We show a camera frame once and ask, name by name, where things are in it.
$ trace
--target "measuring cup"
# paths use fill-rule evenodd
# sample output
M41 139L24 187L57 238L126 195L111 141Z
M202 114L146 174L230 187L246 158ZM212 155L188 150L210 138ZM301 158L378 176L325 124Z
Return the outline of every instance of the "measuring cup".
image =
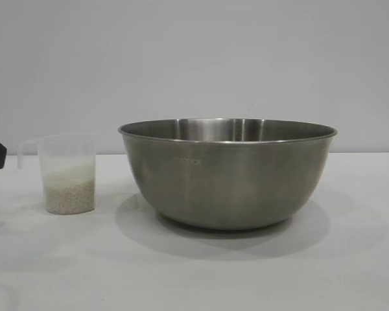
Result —
M25 146L38 148L46 210L79 214L95 208L95 135L63 134L31 139L18 148L23 166Z

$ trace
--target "white tabletop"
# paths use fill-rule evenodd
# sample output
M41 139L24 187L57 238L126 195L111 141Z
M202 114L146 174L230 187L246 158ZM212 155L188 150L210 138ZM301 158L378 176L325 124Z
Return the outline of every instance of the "white tabletop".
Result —
M389 310L389 154L331 154L291 220L230 235L156 216L124 155L95 211L43 209L37 157L0 170L0 311Z

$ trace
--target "measuring cup handle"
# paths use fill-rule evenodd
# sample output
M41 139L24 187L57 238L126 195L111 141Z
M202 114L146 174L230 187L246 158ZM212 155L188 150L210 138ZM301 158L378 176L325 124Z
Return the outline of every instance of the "measuring cup handle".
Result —
M25 155L25 147L28 144L38 144L38 140L37 139L29 139L28 141L23 141L18 146L18 168L23 167L23 156Z

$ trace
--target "stainless steel bowl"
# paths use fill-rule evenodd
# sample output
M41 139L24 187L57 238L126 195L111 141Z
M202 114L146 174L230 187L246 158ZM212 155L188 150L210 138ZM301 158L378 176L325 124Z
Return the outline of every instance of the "stainless steel bowl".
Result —
M132 172L161 214L210 229L263 227L294 214L322 174L336 130L260 119L121 126Z

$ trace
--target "gray wall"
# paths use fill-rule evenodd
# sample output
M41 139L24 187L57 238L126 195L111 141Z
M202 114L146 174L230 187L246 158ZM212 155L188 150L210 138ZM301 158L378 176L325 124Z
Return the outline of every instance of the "gray wall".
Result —
M0 140L183 117L318 122L389 151L387 0L0 0Z

